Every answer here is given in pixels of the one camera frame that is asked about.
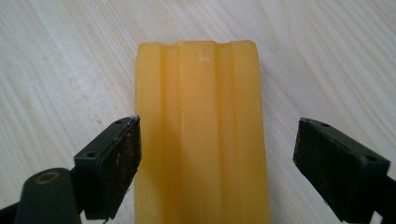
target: black plastic part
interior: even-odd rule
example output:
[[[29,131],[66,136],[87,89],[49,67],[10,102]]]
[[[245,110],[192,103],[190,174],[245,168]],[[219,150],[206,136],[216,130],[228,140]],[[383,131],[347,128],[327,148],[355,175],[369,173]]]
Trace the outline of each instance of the black plastic part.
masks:
[[[390,177],[382,184],[375,211],[384,218],[382,224],[396,223],[396,182]]]
[[[370,222],[388,160],[312,119],[300,119],[293,160],[340,220]]]
[[[17,215],[18,203],[14,203],[9,207],[0,210],[0,224],[14,223],[15,216]]]
[[[75,156],[73,181],[87,219],[117,214],[141,161],[139,120],[115,121]]]
[[[81,223],[69,171],[54,168],[26,180],[15,224]]]

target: clamp jaw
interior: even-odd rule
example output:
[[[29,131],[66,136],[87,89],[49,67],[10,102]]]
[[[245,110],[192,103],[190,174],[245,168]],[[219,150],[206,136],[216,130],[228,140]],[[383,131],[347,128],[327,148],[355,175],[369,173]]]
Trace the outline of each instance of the clamp jaw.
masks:
[[[141,161],[140,118],[119,119],[75,157],[68,171],[53,168],[31,176],[21,200],[0,211],[0,223],[81,223],[114,218]]]

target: soap bar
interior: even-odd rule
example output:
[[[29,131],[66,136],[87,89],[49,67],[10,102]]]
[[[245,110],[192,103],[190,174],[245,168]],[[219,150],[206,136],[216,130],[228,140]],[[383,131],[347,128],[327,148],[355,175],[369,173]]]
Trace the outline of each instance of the soap bar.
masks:
[[[135,223],[270,223],[253,42],[140,45],[135,110]]]

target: wooden table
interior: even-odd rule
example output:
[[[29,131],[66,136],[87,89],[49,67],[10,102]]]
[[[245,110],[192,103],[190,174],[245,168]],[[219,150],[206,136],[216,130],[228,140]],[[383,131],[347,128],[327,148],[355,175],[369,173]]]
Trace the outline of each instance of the wooden table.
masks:
[[[249,39],[273,223],[339,223],[292,162],[298,120],[327,122],[396,162],[395,11],[392,0],[1,1],[0,206],[19,200],[30,175],[72,168],[134,113],[140,43]],[[114,223],[133,222],[130,191]]]

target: white wooden surface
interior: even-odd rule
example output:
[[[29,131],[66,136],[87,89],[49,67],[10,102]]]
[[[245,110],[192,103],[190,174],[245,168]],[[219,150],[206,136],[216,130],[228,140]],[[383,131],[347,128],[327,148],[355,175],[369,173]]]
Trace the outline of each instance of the white wooden surface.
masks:
[[[328,122],[396,162],[395,11],[393,0],[0,1],[0,206],[30,175],[72,168],[134,113],[140,43],[249,39],[261,57],[272,222],[339,223],[292,162],[298,120]],[[113,223],[133,220],[130,191]]]

